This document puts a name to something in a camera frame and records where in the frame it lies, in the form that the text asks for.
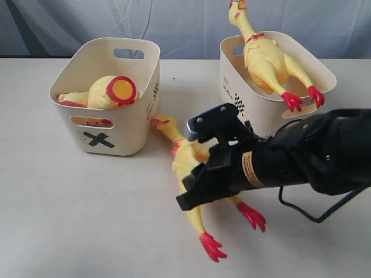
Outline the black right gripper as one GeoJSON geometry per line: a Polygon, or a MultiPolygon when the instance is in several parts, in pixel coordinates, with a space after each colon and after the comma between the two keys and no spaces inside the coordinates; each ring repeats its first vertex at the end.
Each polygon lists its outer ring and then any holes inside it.
{"type": "Polygon", "coordinates": [[[232,103],[225,103],[189,118],[184,126],[188,141],[207,142],[216,138],[210,148],[208,164],[201,163],[181,180],[185,193],[176,200],[183,211],[202,204],[254,190],[242,166],[242,155],[259,142],[250,122],[238,119],[239,111],[232,103]]]}

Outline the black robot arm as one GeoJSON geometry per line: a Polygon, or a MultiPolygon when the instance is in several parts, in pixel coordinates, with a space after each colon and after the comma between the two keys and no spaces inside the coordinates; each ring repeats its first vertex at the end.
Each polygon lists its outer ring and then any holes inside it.
{"type": "Polygon", "coordinates": [[[190,118],[186,137],[217,144],[182,179],[186,192],[177,202],[184,211],[264,188],[309,184],[322,194],[351,196],[370,187],[369,109],[334,109],[261,137],[225,103],[190,118]]]}

